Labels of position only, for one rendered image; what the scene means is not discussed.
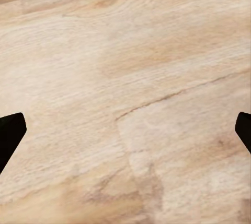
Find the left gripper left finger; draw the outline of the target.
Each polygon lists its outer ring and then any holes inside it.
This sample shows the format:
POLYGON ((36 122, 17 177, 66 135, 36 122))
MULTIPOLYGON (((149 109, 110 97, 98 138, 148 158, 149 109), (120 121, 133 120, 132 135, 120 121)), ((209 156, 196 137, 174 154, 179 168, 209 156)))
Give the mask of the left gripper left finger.
POLYGON ((21 112, 0 118, 0 174, 26 132, 26 122, 21 112))

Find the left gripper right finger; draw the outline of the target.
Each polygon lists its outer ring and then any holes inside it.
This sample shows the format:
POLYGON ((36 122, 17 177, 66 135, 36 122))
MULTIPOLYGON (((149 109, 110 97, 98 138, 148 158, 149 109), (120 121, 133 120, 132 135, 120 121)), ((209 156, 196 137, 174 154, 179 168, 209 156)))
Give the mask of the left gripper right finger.
POLYGON ((251 153, 251 114, 239 113, 235 131, 251 153))

